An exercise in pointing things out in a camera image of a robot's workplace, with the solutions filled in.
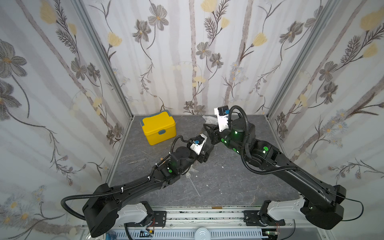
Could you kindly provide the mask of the clear spray nozzle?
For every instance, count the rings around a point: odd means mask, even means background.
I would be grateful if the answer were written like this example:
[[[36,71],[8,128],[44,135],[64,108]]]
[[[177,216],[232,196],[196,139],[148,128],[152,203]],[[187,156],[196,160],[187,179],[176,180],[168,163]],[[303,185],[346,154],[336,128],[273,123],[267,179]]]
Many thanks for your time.
[[[205,124],[218,125],[218,119],[216,116],[202,116],[205,120]]]
[[[184,172],[184,174],[185,174],[186,178],[187,178],[187,179],[190,181],[190,183],[192,184],[192,186],[193,186],[194,190],[196,191],[197,195],[200,197],[201,195],[200,195],[200,193],[199,193],[199,191],[198,191],[196,185],[195,185],[194,182],[193,182],[193,173],[194,173],[194,172],[196,172],[196,170],[195,170],[193,167],[189,167],[189,168]]]

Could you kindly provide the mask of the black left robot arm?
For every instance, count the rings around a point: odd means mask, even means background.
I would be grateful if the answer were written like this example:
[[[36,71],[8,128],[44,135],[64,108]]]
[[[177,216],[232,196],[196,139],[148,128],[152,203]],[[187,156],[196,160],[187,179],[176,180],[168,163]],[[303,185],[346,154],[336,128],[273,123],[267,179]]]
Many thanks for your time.
[[[196,161],[205,163],[214,145],[204,143],[198,147],[201,148],[199,154],[192,146],[178,147],[163,164],[154,166],[146,177],[123,185],[109,187],[102,184],[96,188],[83,206],[91,237],[99,237],[109,231],[123,216],[119,211],[131,200],[174,184]]]

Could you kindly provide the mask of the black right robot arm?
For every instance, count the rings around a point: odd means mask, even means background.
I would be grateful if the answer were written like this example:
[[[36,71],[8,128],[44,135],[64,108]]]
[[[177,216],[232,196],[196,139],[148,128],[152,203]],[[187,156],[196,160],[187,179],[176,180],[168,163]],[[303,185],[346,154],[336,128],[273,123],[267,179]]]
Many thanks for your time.
[[[243,165],[257,175],[274,175],[293,187],[300,197],[293,201],[266,200],[257,212],[260,226],[286,219],[306,220],[314,226],[331,230],[344,219],[341,203],[346,189],[329,185],[290,161],[269,142],[255,138],[255,126],[244,119],[231,125],[204,124],[213,145],[223,143],[240,155]]]

